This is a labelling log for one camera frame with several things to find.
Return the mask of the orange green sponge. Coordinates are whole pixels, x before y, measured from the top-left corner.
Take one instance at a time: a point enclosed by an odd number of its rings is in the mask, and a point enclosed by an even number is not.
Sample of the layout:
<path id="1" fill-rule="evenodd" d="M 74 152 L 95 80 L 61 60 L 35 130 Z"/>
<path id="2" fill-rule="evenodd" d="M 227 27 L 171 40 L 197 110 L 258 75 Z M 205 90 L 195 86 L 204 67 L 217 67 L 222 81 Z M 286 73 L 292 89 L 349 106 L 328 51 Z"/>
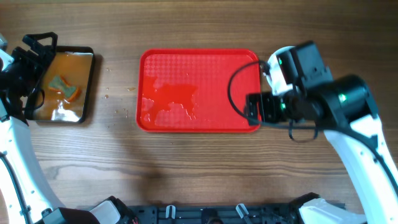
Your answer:
<path id="1" fill-rule="evenodd" d="M 69 85 L 62 76 L 55 76 L 48 84 L 48 89 L 63 95 L 67 102 L 75 101 L 80 95 L 77 86 Z"/>

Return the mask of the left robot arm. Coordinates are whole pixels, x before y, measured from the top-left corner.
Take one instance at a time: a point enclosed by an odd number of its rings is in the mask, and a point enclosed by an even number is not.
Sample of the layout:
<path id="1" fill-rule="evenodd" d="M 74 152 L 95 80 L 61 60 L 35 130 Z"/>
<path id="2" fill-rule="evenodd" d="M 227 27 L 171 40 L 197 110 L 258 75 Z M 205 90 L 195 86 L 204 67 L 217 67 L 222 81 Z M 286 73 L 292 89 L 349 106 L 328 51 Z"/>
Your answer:
<path id="1" fill-rule="evenodd" d="M 10 223 L 138 223 L 136 214 L 113 196 L 90 210 L 67 208 L 55 195 L 35 156 L 22 98 L 39 84 L 57 52 L 57 34 L 27 34 L 7 54 L 1 41 L 1 193 Z"/>

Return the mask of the light blue plate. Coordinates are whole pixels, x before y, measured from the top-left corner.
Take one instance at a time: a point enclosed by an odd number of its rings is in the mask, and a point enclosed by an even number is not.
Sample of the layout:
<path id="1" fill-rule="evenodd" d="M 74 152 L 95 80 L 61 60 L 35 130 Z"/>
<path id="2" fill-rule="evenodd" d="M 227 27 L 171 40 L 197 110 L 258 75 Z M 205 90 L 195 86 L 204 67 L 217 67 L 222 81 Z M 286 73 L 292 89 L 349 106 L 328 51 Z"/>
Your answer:
<path id="1" fill-rule="evenodd" d="M 270 66 L 269 75 L 266 75 L 267 82 L 274 96 L 283 95 L 285 92 L 293 89 L 292 84 L 287 84 L 279 65 L 278 54 L 289 51 L 293 46 L 286 46 L 276 50 L 268 59 Z"/>

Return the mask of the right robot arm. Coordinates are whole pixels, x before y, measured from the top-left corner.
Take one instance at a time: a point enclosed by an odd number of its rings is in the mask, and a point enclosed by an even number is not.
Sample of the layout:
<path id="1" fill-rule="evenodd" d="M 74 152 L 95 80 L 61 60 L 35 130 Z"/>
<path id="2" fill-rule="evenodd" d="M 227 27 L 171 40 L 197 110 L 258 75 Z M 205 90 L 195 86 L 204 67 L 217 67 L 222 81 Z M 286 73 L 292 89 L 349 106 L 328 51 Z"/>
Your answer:
<path id="1" fill-rule="evenodd" d="M 313 122 L 346 167 L 366 223 L 396 223 L 397 166 L 366 82 L 357 75 L 333 78 L 312 41 L 277 50 L 261 67 L 271 90 L 246 97 L 249 124 L 285 123 L 292 131 Z"/>

